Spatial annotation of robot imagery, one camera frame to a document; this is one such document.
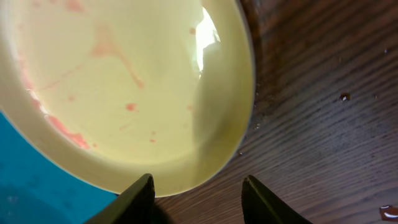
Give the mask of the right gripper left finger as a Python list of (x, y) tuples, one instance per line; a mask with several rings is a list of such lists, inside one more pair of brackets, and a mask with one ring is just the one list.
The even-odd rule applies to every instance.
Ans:
[(86, 224), (150, 224), (154, 207), (154, 178), (144, 174)]

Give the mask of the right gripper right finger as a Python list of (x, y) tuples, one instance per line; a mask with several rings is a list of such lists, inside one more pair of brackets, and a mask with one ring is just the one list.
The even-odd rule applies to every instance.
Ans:
[(241, 206), (245, 224), (311, 224), (253, 175), (243, 180)]

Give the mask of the yellow-green plate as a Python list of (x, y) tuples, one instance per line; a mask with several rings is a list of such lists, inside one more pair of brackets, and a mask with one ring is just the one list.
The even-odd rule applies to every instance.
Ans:
[(65, 172), (157, 197), (214, 177), (254, 103), (239, 1), (1, 2), (1, 112)]

